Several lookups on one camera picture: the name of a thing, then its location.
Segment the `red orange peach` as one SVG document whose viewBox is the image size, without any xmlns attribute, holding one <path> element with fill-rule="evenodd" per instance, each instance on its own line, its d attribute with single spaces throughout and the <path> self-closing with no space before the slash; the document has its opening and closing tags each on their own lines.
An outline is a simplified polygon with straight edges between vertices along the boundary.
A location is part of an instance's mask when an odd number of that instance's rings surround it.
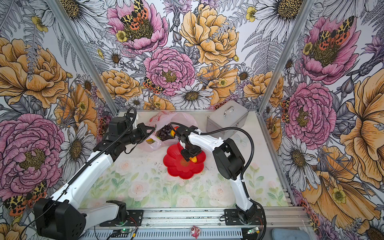
<svg viewBox="0 0 384 240">
<path fill-rule="evenodd" d="M 171 133 L 170 133 L 170 134 L 171 134 L 172 137 L 175 137 L 178 128 L 179 128 L 179 127 L 174 127 L 174 129 L 171 130 Z"/>
</svg>

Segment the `aluminium front rail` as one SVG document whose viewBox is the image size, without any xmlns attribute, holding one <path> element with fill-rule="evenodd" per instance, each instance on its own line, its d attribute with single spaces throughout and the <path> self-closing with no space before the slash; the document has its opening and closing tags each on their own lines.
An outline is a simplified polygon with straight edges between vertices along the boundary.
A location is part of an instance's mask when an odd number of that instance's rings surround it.
<svg viewBox="0 0 384 240">
<path fill-rule="evenodd" d="M 191 208 L 191 209 L 143 209 L 144 218 L 142 229 L 175 229 L 188 228 L 192 226 L 202 228 L 247 228 L 255 226 L 227 226 L 224 217 L 225 208 Z M 308 227 L 310 220 L 302 207 L 266 207 L 262 210 L 265 216 L 265 227 L 292 228 Z M 111 210 L 91 213 L 89 209 L 82 212 L 69 214 L 55 214 L 50 212 L 46 215 L 46 224 L 52 223 L 59 230 L 70 230 L 73 227 L 88 230 L 93 227 L 123 229 L 120 225 L 122 218 L 113 217 Z"/>
</svg>

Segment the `dark purple grapes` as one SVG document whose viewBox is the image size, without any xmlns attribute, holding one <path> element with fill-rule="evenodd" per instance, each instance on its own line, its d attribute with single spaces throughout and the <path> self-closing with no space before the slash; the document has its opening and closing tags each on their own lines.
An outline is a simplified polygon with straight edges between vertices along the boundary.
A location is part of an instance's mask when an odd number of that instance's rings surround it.
<svg viewBox="0 0 384 240">
<path fill-rule="evenodd" d="M 167 140 L 174 139 L 175 134 L 173 134 L 173 128 L 170 125 L 165 125 L 156 132 L 156 137 L 162 142 L 164 142 Z"/>
</svg>

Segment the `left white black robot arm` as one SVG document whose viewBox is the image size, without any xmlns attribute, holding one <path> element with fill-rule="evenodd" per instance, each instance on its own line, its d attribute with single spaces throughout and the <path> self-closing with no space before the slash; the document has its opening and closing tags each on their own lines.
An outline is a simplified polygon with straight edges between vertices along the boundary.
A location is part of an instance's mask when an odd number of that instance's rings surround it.
<svg viewBox="0 0 384 240">
<path fill-rule="evenodd" d="M 77 240 L 86 230 L 104 222 L 124 225 L 128 221 L 126 204 L 109 200 L 98 207 L 81 209 L 80 205 L 98 178 L 114 163 L 127 145 L 146 140 L 155 127 L 143 123 L 125 130 L 113 128 L 96 145 L 77 173 L 50 198 L 34 205 L 37 233 L 54 240 Z"/>
</svg>

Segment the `yellow bell pepper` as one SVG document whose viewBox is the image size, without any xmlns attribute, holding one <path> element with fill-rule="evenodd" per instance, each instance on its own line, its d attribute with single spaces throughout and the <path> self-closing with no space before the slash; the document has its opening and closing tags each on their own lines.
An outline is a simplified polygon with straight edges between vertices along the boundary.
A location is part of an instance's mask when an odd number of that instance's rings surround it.
<svg viewBox="0 0 384 240">
<path fill-rule="evenodd" d="M 155 143 L 155 142 L 156 142 L 156 141 L 153 140 L 153 139 L 151 139 L 151 138 L 149 138 L 149 139 L 146 140 L 146 143 L 149 144 L 149 145 L 151 145 L 151 144 L 153 144 L 153 143 Z"/>
</svg>

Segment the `blue grey cloth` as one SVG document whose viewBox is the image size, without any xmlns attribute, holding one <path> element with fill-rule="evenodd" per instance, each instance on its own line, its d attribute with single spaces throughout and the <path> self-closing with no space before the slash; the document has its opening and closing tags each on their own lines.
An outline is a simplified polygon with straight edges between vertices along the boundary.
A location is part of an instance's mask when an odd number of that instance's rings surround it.
<svg viewBox="0 0 384 240">
<path fill-rule="evenodd" d="M 301 230 L 273 229 L 273 240 L 310 240 L 309 235 Z"/>
</svg>

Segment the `red flower-shaped plate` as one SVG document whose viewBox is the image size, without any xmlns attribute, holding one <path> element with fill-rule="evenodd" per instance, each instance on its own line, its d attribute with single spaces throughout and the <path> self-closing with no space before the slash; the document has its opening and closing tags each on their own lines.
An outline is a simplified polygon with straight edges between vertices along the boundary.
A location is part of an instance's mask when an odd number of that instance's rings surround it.
<svg viewBox="0 0 384 240">
<path fill-rule="evenodd" d="M 196 174 L 200 174 L 204 169 L 204 162 L 207 158 L 204 151 L 197 157 L 196 161 L 187 161 L 182 156 L 183 147 L 180 143 L 168 147 L 167 154 L 163 158 L 163 163 L 167 167 L 168 174 L 173 177 L 180 177 L 188 180 Z"/>
</svg>

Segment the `pink plastic bag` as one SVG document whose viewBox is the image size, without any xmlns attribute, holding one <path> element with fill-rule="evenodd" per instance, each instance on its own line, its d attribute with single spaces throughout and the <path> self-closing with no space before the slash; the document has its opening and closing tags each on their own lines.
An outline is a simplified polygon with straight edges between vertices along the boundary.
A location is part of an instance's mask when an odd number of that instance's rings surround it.
<svg viewBox="0 0 384 240">
<path fill-rule="evenodd" d="M 139 149 L 146 152 L 154 152 L 163 147 L 169 147 L 177 143 L 177 139 L 171 139 L 162 142 L 156 137 L 156 132 L 160 130 L 163 126 L 168 125 L 171 122 L 180 123 L 187 127 L 198 126 L 196 119 L 188 113 L 185 112 L 173 112 L 173 111 L 160 111 L 160 112 L 140 112 L 139 113 L 139 122 L 143 122 L 146 126 L 156 127 L 154 133 L 152 133 L 149 138 L 155 140 L 156 142 L 149 145 L 146 143 L 146 140 L 139 144 Z"/>
</svg>

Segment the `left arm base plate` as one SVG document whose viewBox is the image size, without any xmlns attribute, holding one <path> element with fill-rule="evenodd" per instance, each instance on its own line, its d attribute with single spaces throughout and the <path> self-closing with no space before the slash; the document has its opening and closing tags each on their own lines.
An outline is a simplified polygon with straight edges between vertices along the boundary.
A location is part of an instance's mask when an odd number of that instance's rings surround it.
<svg viewBox="0 0 384 240">
<path fill-rule="evenodd" d="M 126 210 L 120 225 L 123 227 L 140 227 L 144 218 L 143 215 L 143 210 Z"/>
</svg>

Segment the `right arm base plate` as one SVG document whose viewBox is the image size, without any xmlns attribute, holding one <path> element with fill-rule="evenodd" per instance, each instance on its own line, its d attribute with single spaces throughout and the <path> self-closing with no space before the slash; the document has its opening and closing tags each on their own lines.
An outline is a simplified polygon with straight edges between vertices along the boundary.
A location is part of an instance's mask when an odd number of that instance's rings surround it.
<svg viewBox="0 0 384 240">
<path fill-rule="evenodd" d="M 261 226 L 266 224 L 261 209 L 246 212 L 238 209 L 225 209 L 224 217 L 227 226 Z"/>
</svg>

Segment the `silver metal box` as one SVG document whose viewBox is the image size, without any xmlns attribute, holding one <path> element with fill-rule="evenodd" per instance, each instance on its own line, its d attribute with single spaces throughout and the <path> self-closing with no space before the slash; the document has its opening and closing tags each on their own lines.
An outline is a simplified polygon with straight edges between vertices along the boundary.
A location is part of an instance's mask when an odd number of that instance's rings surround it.
<svg viewBox="0 0 384 240">
<path fill-rule="evenodd" d="M 235 101 L 226 102 L 207 117 L 206 131 L 212 132 L 226 127 L 242 128 L 249 110 Z"/>
</svg>

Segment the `small pink red object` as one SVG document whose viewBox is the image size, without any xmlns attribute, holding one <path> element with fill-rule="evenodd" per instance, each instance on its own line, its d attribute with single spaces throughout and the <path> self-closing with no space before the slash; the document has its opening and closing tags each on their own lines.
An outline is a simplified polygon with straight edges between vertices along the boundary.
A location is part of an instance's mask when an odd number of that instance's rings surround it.
<svg viewBox="0 0 384 240">
<path fill-rule="evenodd" d="M 191 236 L 194 237 L 196 240 L 201 234 L 201 229 L 197 226 L 192 226 L 191 227 Z"/>
</svg>

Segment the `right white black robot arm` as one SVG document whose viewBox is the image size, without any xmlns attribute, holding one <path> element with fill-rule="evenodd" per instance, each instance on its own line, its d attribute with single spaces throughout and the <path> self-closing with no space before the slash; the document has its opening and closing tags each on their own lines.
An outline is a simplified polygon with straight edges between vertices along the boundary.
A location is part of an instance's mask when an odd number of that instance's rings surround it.
<svg viewBox="0 0 384 240">
<path fill-rule="evenodd" d="M 233 129 L 242 132 L 250 141 L 251 153 L 247 162 L 236 143 L 230 138 L 223 140 L 194 130 L 175 133 L 175 137 L 178 138 L 182 146 L 181 154 L 187 161 L 196 158 L 203 149 L 212 152 L 219 173 L 231 182 L 239 219 L 248 225 L 258 210 L 257 202 L 250 197 L 244 180 L 244 173 L 254 157 L 255 145 L 248 132 L 240 128 Z"/>
</svg>

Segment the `green circuit board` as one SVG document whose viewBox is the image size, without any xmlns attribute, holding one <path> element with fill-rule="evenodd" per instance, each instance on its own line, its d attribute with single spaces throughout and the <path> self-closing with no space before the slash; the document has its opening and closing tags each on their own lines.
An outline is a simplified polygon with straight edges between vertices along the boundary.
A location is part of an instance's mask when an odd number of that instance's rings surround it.
<svg viewBox="0 0 384 240">
<path fill-rule="evenodd" d="M 259 233 L 260 233 L 259 227 L 254 227 L 247 231 L 247 235 L 259 234 Z"/>
</svg>

